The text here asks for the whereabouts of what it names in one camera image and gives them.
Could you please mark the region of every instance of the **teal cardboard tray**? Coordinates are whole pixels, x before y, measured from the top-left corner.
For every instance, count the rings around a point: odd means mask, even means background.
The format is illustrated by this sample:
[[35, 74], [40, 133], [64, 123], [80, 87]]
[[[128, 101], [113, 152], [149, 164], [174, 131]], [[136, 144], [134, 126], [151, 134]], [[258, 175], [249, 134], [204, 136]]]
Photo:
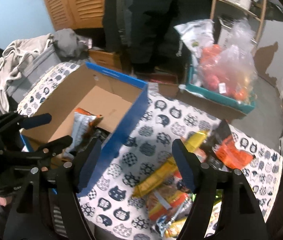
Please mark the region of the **teal cardboard tray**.
[[188, 71], [188, 77], [187, 77], [187, 84], [186, 84], [186, 89], [190, 92], [198, 93], [205, 97], [206, 99], [209, 99], [211, 101], [214, 101], [218, 104], [224, 105], [224, 106], [229, 106], [231, 108], [234, 108], [236, 110], [239, 110], [240, 112], [244, 114], [249, 114], [251, 111], [254, 110], [256, 103], [255, 99], [252, 96], [251, 97], [251, 103], [250, 105], [247, 104], [239, 104], [235, 99], [223, 96], [219, 93], [210, 91], [206, 88], [203, 87], [197, 87], [191, 84], [191, 78], [193, 76], [193, 68], [190, 67]]

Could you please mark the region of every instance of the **closet door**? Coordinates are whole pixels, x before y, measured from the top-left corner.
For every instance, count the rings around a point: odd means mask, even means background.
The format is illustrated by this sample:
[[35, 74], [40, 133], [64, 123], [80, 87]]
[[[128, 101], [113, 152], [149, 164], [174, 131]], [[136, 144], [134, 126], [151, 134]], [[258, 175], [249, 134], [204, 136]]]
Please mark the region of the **closet door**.
[[68, 0], [76, 28], [102, 28], [104, 0]]
[[55, 30], [75, 27], [68, 0], [45, 0], [45, 3]]

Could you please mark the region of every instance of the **brown cardboard box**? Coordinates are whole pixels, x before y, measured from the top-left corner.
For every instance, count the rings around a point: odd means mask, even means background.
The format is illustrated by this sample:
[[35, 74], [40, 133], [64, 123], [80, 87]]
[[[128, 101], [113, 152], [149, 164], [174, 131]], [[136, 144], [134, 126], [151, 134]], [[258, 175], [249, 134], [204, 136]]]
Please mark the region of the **brown cardboard box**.
[[23, 130], [33, 149], [65, 135], [71, 135], [74, 110], [78, 107], [104, 116], [99, 127], [111, 134], [102, 148], [98, 163], [91, 172], [86, 194], [118, 154], [131, 131], [148, 107], [147, 84], [122, 73], [92, 63], [70, 73], [40, 105], [35, 115], [49, 113], [49, 124]]
[[177, 75], [136, 73], [136, 76], [149, 82], [149, 90], [154, 90], [165, 97], [176, 98], [179, 91]]
[[91, 49], [89, 55], [97, 65], [123, 72], [119, 54]]

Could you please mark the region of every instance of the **yellow snack package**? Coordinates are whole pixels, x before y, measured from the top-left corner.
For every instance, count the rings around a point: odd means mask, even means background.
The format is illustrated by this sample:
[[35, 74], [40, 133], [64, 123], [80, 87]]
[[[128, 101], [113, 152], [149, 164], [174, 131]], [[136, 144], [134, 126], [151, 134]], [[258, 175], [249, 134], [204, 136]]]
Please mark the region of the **yellow snack package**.
[[147, 179], [135, 187], [132, 197], [144, 197], [149, 192], [161, 185], [165, 179], [167, 179], [177, 170], [178, 168], [174, 158], [169, 157], [158, 170], [154, 171], [154, 173], [152, 173]]
[[191, 153], [195, 153], [195, 151], [207, 138], [208, 132], [209, 130], [203, 130], [194, 133], [187, 141], [184, 142], [186, 149]]
[[170, 227], [165, 231], [165, 236], [168, 237], [176, 237], [181, 232], [187, 218], [175, 221], [170, 225]]

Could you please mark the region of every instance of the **metal screw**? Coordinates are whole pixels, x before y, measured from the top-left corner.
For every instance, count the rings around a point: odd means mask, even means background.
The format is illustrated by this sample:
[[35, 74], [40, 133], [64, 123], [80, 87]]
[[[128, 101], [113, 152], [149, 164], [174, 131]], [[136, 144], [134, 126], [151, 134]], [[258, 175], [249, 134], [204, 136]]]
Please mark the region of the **metal screw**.
[[200, 166], [203, 168], [203, 169], [208, 169], [209, 168], [209, 165], [207, 163], [202, 163], [200, 164]]
[[240, 174], [241, 174], [241, 170], [240, 170], [240, 169], [234, 169], [234, 173], [235, 173], [236, 175], [240, 175]]
[[73, 164], [71, 162], [64, 163], [65, 168], [70, 168]]
[[31, 169], [31, 174], [36, 174], [38, 172], [38, 168], [34, 167]]

